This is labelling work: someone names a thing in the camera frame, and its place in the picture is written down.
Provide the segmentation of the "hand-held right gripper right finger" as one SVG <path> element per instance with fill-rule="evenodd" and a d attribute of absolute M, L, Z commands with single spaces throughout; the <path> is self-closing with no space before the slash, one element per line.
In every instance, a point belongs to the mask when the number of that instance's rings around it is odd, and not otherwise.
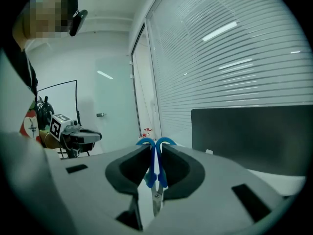
<path fill-rule="evenodd" d="M 238 163 L 164 144 L 168 187 L 144 235 L 265 235 L 283 198 Z"/>

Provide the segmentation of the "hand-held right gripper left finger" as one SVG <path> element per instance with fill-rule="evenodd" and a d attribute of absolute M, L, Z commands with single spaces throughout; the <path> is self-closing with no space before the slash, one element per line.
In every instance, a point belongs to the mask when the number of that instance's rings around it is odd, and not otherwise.
<path fill-rule="evenodd" d="M 143 229 L 138 187 L 151 164 L 148 144 L 64 162 L 70 180 L 86 194 L 80 205 L 99 208 L 104 215 L 137 231 Z"/>

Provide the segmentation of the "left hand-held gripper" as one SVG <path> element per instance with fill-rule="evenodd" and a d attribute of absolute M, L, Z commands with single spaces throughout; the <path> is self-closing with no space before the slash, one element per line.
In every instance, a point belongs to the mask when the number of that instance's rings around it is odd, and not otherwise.
<path fill-rule="evenodd" d="M 49 131 L 68 156 L 89 153 L 95 143 L 102 139 L 101 133 L 83 128 L 77 120 L 62 114 L 52 115 Z"/>

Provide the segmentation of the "blue-handled scissors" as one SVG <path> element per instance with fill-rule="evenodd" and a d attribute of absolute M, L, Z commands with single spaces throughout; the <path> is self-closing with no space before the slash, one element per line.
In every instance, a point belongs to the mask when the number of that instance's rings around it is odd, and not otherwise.
<path fill-rule="evenodd" d="M 176 145 L 176 143 L 168 137 L 162 137 L 157 141 L 151 138 L 142 138 L 136 143 L 137 145 L 149 144 L 151 148 L 150 166 L 144 176 L 144 180 L 147 187 L 151 189 L 154 217 L 156 217 L 161 210 L 163 191 L 165 188 L 168 188 L 166 173 L 161 161 L 161 145 L 163 143 Z"/>

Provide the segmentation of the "person's left forearm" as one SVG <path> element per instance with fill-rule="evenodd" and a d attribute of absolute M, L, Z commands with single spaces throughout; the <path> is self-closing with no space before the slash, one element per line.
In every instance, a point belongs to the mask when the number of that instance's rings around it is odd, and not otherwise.
<path fill-rule="evenodd" d="M 60 143 L 48 131 L 40 130 L 39 134 L 40 134 L 42 145 L 45 148 L 49 148 L 49 149 L 61 148 Z"/>

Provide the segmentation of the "black-framed whiteboard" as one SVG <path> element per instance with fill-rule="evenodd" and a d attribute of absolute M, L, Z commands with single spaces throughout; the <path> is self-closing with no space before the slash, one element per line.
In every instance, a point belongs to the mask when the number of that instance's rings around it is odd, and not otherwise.
<path fill-rule="evenodd" d="M 62 114 L 70 119 L 80 122 L 77 107 L 77 80 L 63 82 L 37 91 L 37 101 L 44 100 L 48 96 L 48 102 L 54 109 L 54 114 Z"/>

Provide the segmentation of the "long black desk divider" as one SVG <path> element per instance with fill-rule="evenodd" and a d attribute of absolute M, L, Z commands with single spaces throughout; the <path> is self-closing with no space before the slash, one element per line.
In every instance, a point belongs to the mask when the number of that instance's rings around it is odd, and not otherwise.
<path fill-rule="evenodd" d="M 313 160 L 313 105 L 191 111 L 192 148 L 264 173 L 305 176 Z"/>

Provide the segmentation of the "person's black printed shirt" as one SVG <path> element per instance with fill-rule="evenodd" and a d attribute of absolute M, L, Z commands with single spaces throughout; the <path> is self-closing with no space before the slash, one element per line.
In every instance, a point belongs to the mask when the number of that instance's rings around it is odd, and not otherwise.
<path fill-rule="evenodd" d="M 43 143 L 40 137 L 40 124 L 41 122 L 37 118 L 37 85 L 38 80 L 36 78 L 36 73 L 30 64 L 30 61 L 24 50 L 18 46 L 15 41 L 7 44 L 4 47 L 4 51 L 13 68 L 16 70 L 17 74 L 26 84 L 26 86 L 34 94 L 34 101 L 31 103 L 24 120 L 20 127 L 20 133 L 28 138 L 36 140 L 40 144 Z"/>

